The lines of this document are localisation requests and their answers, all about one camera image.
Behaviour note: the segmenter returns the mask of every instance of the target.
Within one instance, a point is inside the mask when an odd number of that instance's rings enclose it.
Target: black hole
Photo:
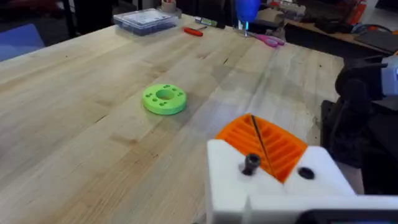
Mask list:
[[[308,167],[301,167],[298,169],[298,174],[303,177],[304,179],[307,180],[313,180],[315,179],[315,174],[313,173],[313,171],[308,168]]]

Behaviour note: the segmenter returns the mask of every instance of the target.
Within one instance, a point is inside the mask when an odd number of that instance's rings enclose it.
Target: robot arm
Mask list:
[[[245,138],[239,140],[236,133]],[[294,138],[283,129],[246,114],[208,141],[207,224],[291,224],[314,209],[398,209],[398,197],[356,195],[324,148],[304,146],[297,156],[289,152],[302,147],[301,141]],[[284,151],[286,146],[291,150]],[[258,155],[268,166],[258,166],[252,155]],[[285,167],[287,175],[278,175]]]

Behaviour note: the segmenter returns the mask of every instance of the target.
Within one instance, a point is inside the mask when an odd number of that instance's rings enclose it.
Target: black screw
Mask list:
[[[244,169],[242,170],[242,174],[244,175],[253,175],[254,170],[260,166],[260,157],[256,154],[248,154],[244,159]]]
[[[313,173],[313,171],[308,168],[308,167],[301,167],[298,169],[298,174],[303,177],[304,179],[307,180],[313,180],[315,179],[315,174]]]

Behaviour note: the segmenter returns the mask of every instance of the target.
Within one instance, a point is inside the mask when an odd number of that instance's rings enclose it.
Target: screw head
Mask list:
[[[244,175],[253,175],[253,172],[260,166],[260,157],[256,154],[248,154],[244,159],[244,169],[242,173]]]

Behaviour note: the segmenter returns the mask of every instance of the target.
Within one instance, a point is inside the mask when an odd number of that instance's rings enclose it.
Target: hole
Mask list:
[[[307,180],[313,180],[315,179],[315,174],[313,173],[313,171],[308,168],[308,167],[301,167],[298,169],[298,174],[303,177],[304,179]]]
[[[174,93],[170,90],[159,90],[156,92],[156,96],[162,100],[171,100],[174,97]]]

